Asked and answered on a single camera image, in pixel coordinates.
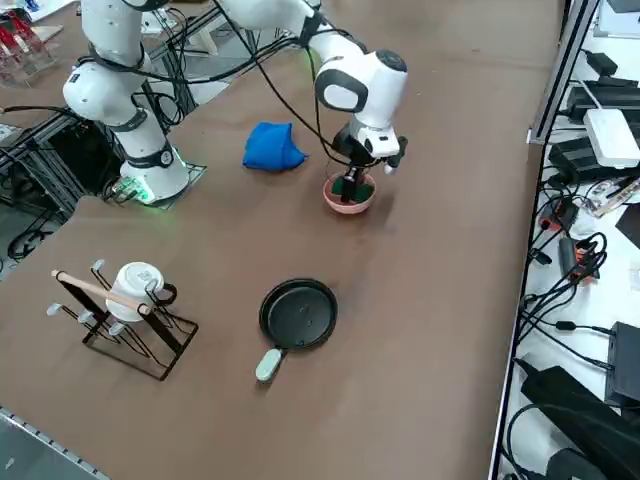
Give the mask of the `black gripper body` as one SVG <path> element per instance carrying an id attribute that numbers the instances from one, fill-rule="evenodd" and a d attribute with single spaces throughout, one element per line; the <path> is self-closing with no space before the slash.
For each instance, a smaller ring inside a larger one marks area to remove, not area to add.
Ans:
<path id="1" fill-rule="evenodd" d="M 336 133 L 331 146 L 337 153 L 346 157 L 348 165 L 353 168 L 371 168 L 380 162 L 351 135 L 349 126 L 343 126 Z"/>

